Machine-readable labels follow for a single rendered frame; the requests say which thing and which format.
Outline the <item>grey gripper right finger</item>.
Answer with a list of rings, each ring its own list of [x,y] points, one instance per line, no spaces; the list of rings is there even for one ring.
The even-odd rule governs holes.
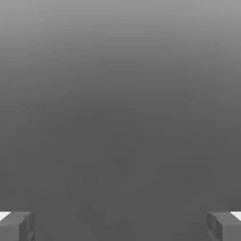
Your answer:
[[[241,211],[208,212],[208,241],[241,241]]]

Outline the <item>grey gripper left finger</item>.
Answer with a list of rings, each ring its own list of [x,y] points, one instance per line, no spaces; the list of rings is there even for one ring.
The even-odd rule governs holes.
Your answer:
[[[0,241],[35,241],[35,214],[0,211]]]

